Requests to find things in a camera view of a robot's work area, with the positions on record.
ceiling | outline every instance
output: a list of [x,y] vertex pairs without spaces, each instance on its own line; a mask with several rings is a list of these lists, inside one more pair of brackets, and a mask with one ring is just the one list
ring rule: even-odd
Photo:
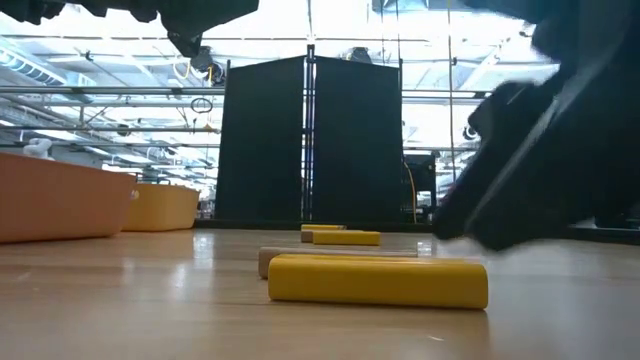
[[[465,100],[469,93],[463,91],[491,91],[503,81],[513,79],[543,81],[557,70],[556,64],[531,49],[527,36],[531,31],[532,27],[521,20],[488,13],[423,10],[381,16],[371,11],[370,1],[364,0],[261,0],[255,13],[207,31],[202,45],[211,47],[215,61],[225,64],[230,60],[234,67],[303,55],[310,43],[315,44],[316,54],[322,56],[343,57],[353,47],[366,47],[376,64],[398,66],[401,58],[405,146],[449,147],[451,126],[456,146],[470,145],[462,137],[462,130],[477,102]],[[203,74],[188,70],[188,59],[179,56],[159,20],[138,23],[124,11],[112,10],[106,18],[96,18],[80,6],[67,5],[60,16],[44,19],[40,26],[18,23],[0,14],[0,49],[3,48],[63,79],[81,74],[82,81],[90,85],[203,86]],[[454,59],[451,73],[450,58]],[[0,67],[0,85],[41,83]],[[448,105],[450,86],[454,91],[453,107]],[[223,97],[207,96],[213,103],[207,114],[196,114],[188,107],[195,97],[95,96],[94,102],[111,106],[86,107],[83,116],[86,119],[95,115],[91,124],[96,127],[114,124],[184,127],[185,118],[187,121],[197,118],[198,127],[209,124],[219,128]],[[78,121],[79,107],[62,106],[68,98],[32,95],[22,99],[60,114],[58,124]],[[114,106],[127,101],[146,105]],[[31,115],[30,121],[53,121],[37,111]],[[207,160],[214,168],[215,147],[220,141],[215,133],[81,135],[95,143],[211,144],[213,147],[209,149],[177,148],[188,155],[182,156],[180,163],[205,167],[207,164],[200,160]],[[114,153],[113,149],[102,150]],[[162,165],[177,162],[172,158],[175,155],[166,157],[164,148],[127,151],[148,155]]]

yellow block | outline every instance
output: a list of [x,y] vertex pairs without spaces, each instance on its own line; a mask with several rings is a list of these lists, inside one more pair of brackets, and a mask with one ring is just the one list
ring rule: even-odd
[[181,186],[137,184],[123,231],[190,229],[199,193]]
[[487,273],[462,259],[279,255],[272,300],[484,309]]
[[314,245],[380,245],[380,233],[374,231],[342,230],[342,231],[303,231],[301,237],[311,239]]
[[302,224],[300,230],[344,230],[347,227],[344,225],[313,225]]

ceiling light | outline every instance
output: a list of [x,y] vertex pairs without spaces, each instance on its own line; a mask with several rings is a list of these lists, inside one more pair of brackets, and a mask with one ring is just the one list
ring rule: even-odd
[[169,174],[172,175],[176,175],[176,176],[188,176],[188,175],[193,175],[193,173],[189,170],[184,170],[184,169],[175,169],[175,170],[167,170],[167,172]]
[[111,156],[111,154],[109,154],[108,152],[106,152],[106,151],[104,151],[102,149],[91,147],[91,146],[86,146],[85,149],[87,149],[87,150],[89,150],[89,151],[91,151],[93,153],[96,153],[98,155]]
[[153,162],[153,160],[149,160],[146,157],[142,157],[138,155],[121,154],[117,156],[122,160],[139,163],[139,164],[150,164]]
[[60,131],[60,130],[35,130],[36,133],[60,140],[67,141],[75,141],[75,140],[84,140],[78,135],[74,135],[70,132]]
[[102,170],[118,172],[118,173],[130,173],[130,174],[141,174],[142,172],[144,172],[144,169],[142,168],[127,168],[127,167],[111,166],[108,164],[103,164]]

black curtain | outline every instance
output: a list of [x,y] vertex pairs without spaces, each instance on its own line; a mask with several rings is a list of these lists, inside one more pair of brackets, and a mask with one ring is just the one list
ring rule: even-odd
[[400,221],[398,79],[397,68],[316,58],[314,221]]
[[304,58],[229,71],[215,218],[299,221]]

wooden table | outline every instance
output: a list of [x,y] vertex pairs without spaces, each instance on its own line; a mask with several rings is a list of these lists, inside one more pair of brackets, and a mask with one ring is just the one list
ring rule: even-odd
[[483,256],[485,312],[271,303],[260,246],[297,232],[197,230],[0,246],[0,359],[517,359],[640,356],[640,248],[553,241]]

